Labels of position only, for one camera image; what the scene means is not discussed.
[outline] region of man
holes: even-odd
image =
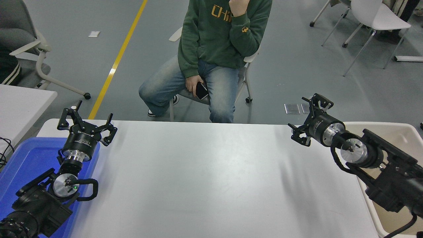
[[[149,116],[161,116],[184,88],[209,91],[210,120],[232,123],[239,68],[260,46],[272,0],[190,0],[178,55],[144,82],[140,97]]]

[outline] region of smartphone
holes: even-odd
[[[197,94],[198,99],[203,100],[209,94],[209,91],[202,83],[198,82],[195,94]]]

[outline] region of chair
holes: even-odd
[[[327,0],[326,4],[323,6],[323,8],[320,10],[320,12],[317,14],[317,16],[314,18],[314,20],[312,22],[310,22],[310,26],[314,27],[314,24],[317,22],[317,19],[319,19],[320,15],[323,13],[323,11],[326,9],[326,7],[331,4],[331,6],[334,6],[338,3],[343,3],[346,6],[348,6],[346,12],[343,15],[343,18],[346,17],[346,15],[348,14],[348,11],[351,8],[351,0]]]
[[[317,14],[317,16],[314,18],[314,20],[312,22],[310,22],[310,26],[314,27],[314,24],[316,23],[317,19],[320,17],[320,15],[322,14],[322,12],[326,9],[326,7],[331,4],[331,6],[334,6],[338,3],[343,3],[344,5],[346,5],[348,8],[346,9],[346,11],[342,14],[342,18],[345,18],[349,12],[349,10],[351,9],[351,0],[328,0],[326,2],[326,4],[323,6],[323,8],[320,10],[320,12]],[[342,44],[343,48],[347,48],[349,41],[355,36],[355,34],[358,32],[358,30],[363,26],[363,24],[360,24],[357,29],[348,37],[348,39]]]
[[[182,27],[179,28],[169,38],[169,41],[171,41],[171,42],[177,41],[181,37],[181,34],[182,34]],[[246,63],[246,65],[244,67],[242,67],[239,70],[239,73],[238,73],[238,93],[236,95],[235,102],[238,100],[238,98],[241,95],[241,92],[242,92],[242,90],[244,89],[245,86],[247,87],[247,91],[248,91],[248,97],[245,98],[245,102],[246,103],[250,103],[250,102],[253,101],[253,98],[251,97],[251,89],[248,86],[248,70],[249,70],[249,68],[251,66],[251,63],[253,62],[253,60],[255,59],[255,57],[258,55],[259,50],[260,50],[260,47],[258,48],[258,50],[253,55],[244,58],[244,62]],[[191,100],[194,100],[196,102],[200,102],[200,103],[203,103],[203,104],[206,104],[206,105],[209,105],[210,104],[210,100],[209,100],[209,97],[208,96],[206,98],[204,98],[203,100],[199,100],[196,97],[193,98],[192,97],[192,92],[189,92],[188,89],[183,89],[178,94],[181,95],[181,96],[183,96],[183,97],[186,97],[186,98],[189,98]],[[173,120],[174,120],[174,117],[173,117],[173,111],[174,111],[174,109],[173,109],[173,101],[172,100],[169,102],[169,110],[170,110],[170,121],[173,122]]]
[[[361,23],[366,26],[369,26],[371,28],[370,37],[364,44],[364,46],[361,48],[347,71],[343,74],[345,76],[348,71],[351,69],[352,65],[354,64],[355,60],[358,58],[360,53],[363,51],[363,49],[369,44],[370,40],[373,38],[373,36],[376,34],[377,30],[397,30],[397,29],[407,29],[404,33],[406,35],[407,31],[411,27],[410,24],[407,22],[401,20],[397,15],[395,15],[385,4],[382,3],[382,0],[352,0],[351,1],[351,11],[352,14],[355,16],[355,18]],[[342,17],[338,20],[337,24],[335,24],[335,27],[330,32],[326,40],[323,42],[322,46],[325,44],[329,36],[332,34],[336,26],[338,25],[339,21],[342,19]],[[393,57],[395,54],[395,51],[397,50],[398,46],[401,44],[401,42],[404,40],[404,35],[401,38],[400,42],[395,47],[394,51],[392,52],[392,55],[389,57],[388,61],[386,62],[385,66],[383,67],[385,69],[386,65],[388,64],[389,60]]]
[[[23,52],[38,55],[36,62],[18,59],[23,68],[23,79],[18,86],[46,89],[50,83],[54,83],[84,96],[85,99],[91,98],[89,93],[47,75],[49,66],[43,64],[43,60],[51,47],[42,34],[34,28],[22,0],[0,1],[0,42],[11,51],[10,55],[15,56]]]

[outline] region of gray floor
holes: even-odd
[[[52,51],[45,63],[50,76],[88,91],[91,100],[56,85],[48,90],[58,97],[36,122],[41,127],[58,118],[64,107],[83,99],[80,115],[88,118],[131,24],[142,4],[140,0],[25,1],[34,25],[50,42]],[[394,45],[373,41],[346,77],[347,69],[367,36],[362,29],[342,48],[343,41],[358,25],[352,14],[340,23],[325,46],[321,43],[345,11],[338,4],[327,8],[316,25],[309,22],[326,0],[273,0],[269,23],[259,56],[251,66],[250,86],[254,101],[246,104],[247,90],[236,103],[235,122],[251,124],[302,124],[305,114],[287,115],[284,103],[302,103],[302,96],[320,93],[335,103],[329,114],[341,121],[401,122],[419,129],[423,121],[423,63],[389,62],[382,69]],[[177,52],[169,36],[182,25],[188,0],[150,0],[116,70],[96,119],[169,120],[147,117],[147,107],[138,87],[159,66]],[[423,17],[413,16],[413,28],[398,55],[423,55]],[[101,31],[98,38],[88,38]],[[209,122],[208,107],[188,99],[175,106],[175,120]]]

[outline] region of chair wheel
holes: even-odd
[[[85,98],[86,100],[90,99],[90,98],[91,98],[90,93],[85,93],[85,94],[84,94],[84,98]]]

